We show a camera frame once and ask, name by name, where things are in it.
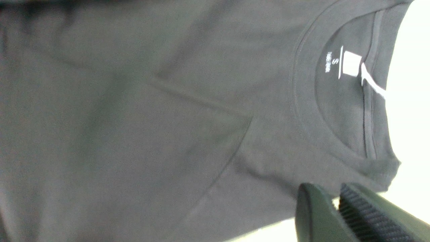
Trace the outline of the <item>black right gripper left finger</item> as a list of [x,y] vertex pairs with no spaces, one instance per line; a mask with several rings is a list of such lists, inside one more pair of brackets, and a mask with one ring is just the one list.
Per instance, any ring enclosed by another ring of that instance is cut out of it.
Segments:
[[295,210],[298,242],[358,242],[332,198],[319,185],[302,183]]

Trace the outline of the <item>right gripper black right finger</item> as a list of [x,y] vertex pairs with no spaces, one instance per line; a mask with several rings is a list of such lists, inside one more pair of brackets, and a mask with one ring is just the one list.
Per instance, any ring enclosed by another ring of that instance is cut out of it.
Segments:
[[361,242],[428,242],[429,224],[357,184],[343,184],[338,210]]

